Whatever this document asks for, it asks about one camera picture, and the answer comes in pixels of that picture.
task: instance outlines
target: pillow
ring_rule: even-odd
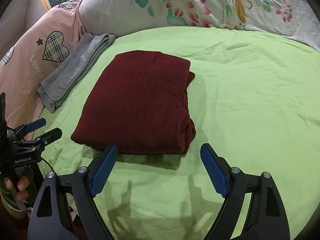
[[[0,61],[0,91],[6,93],[9,127],[35,121],[42,113],[44,105],[37,93],[41,81],[68,57],[85,33],[78,16],[81,1],[70,0],[49,10]]]
[[[320,51],[319,21],[306,0],[84,0],[79,15],[93,35],[217,27],[273,33]]]

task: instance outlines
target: star print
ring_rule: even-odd
[[[31,109],[32,107],[34,107],[33,101],[34,101],[34,99],[33,99],[33,98],[30,98],[30,101],[29,101],[29,103],[28,103],[29,109]]]
[[[40,45],[43,45],[43,42],[42,42],[43,40],[41,40],[40,38],[39,38],[39,41],[36,41],[36,43],[38,43],[38,47],[40,46]]]

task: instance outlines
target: finger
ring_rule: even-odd
[[[12,181],[9,178],[4,178],[4,184],[7,187],[7,189],[13,189]]]
[[[22,176],[18,182],[18,189],[20,191],[24,191],[28,186],[30,182],[26,176]]]
[[[17,193],[17,199],[19,201],[25,200],[28,196],[29,196],[29,193],[27,191],[22,191],[22,192],[20,191]]]

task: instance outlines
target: fingernail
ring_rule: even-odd
[[[18,184],[18,189],[19,189],[20,191],[24,191],[23,185],[22,185],[22,184]]]
[[[11,184],[11,181],[9,179],[5,182],[5,186],[7,187],[7,189],[11,189],[12,188],[12,184]]]

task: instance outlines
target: knit texture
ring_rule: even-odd
[[[186,154],[196,135],[186,59],[156,51],[117,55],[87,98],[71,140],[124,154]]]

